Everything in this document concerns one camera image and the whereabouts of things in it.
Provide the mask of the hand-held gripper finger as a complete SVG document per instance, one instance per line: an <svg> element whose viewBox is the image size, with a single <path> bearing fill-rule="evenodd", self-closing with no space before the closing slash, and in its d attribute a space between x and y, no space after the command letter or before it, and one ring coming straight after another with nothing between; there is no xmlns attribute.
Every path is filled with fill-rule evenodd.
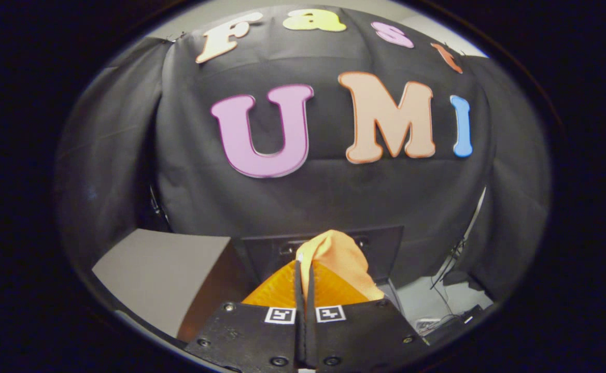
<svg viewBox="0 0 606 373"><path fill-rule="evenodd" d="M317 372L395 372L430 351L392 300L367 298L321 264L310 268L306 362Z"/></svg>
<svg viewBox="0 0 606 373"><path fill-rule="evenodd" d="M221 302L185 352L217 372L296 372L304 330L300 264L291 261L246 300Z"/></svg>

